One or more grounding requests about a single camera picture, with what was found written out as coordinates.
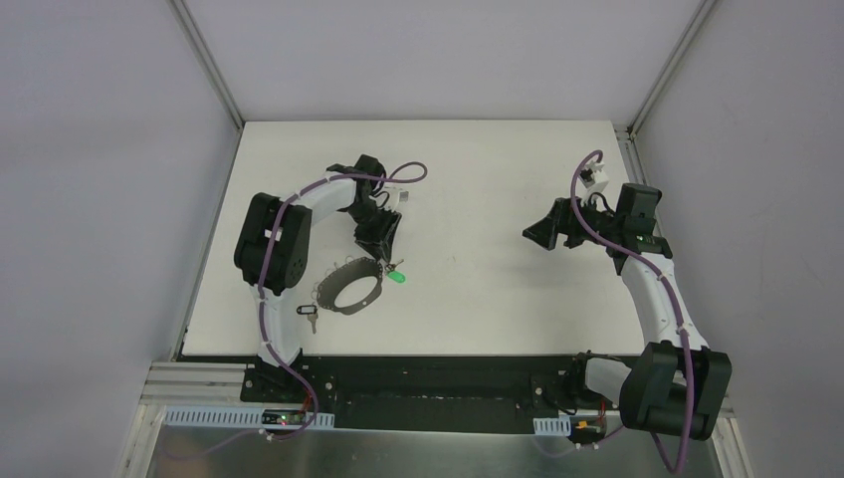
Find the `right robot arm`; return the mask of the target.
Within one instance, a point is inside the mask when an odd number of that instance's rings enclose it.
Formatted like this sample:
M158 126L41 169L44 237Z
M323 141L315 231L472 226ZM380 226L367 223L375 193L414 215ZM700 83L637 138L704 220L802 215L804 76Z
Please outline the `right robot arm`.
M562 377L560 404L587 408L609 401L627 428L704 441L714 431L733 367L693 324L676 283L673 252L654 233L662 193L625 183L613 209L599 209L599 197L557 198L523 235L548 251L558 236L569 249L586 241L604 246L633 300L645 347L632 364L577 354Z

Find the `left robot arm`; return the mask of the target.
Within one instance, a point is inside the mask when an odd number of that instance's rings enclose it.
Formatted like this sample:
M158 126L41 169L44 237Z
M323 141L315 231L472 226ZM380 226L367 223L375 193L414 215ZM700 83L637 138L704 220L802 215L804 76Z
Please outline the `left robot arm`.
M274 366L265 388L277 401L292 402L304 388L304 377L291 368L302 351L298 320L315 322L321 310L354 315L381 296L384 279L394 274L404 183L377 158L363 154L353 165L330 166L321 178L288 196L259 192L251 199L234 265L256 302L258 356ZM312 228L335 212L352 219L353 242L364 254L335 266L304 303L295 289L307 270Z

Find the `key with green tag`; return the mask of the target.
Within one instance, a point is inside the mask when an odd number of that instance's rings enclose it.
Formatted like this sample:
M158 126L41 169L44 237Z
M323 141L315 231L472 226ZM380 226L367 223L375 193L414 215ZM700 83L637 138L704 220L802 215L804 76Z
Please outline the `key with green tag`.
M397 284L404 284L406 282L406 276L398 270L402 263L403 260L399 260L396 263L386 264L384 267L384 276Z

